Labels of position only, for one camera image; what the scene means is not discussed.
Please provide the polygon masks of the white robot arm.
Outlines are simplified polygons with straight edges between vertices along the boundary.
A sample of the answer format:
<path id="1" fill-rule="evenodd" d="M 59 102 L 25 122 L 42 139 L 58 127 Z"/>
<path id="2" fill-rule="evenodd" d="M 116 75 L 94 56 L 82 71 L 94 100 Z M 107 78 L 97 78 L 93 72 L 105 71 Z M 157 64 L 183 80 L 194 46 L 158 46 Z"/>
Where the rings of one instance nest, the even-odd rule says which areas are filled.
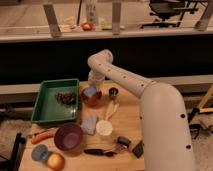
<path id="1" fill-rule="evenodd" d="M 105 49 L 87 60 L 88 81 L 98 85 L 109 78 L 140 99 L 145 171 L 196 171 L 185 103 L 168 83 L 156 82 L 112 64 Z"/>

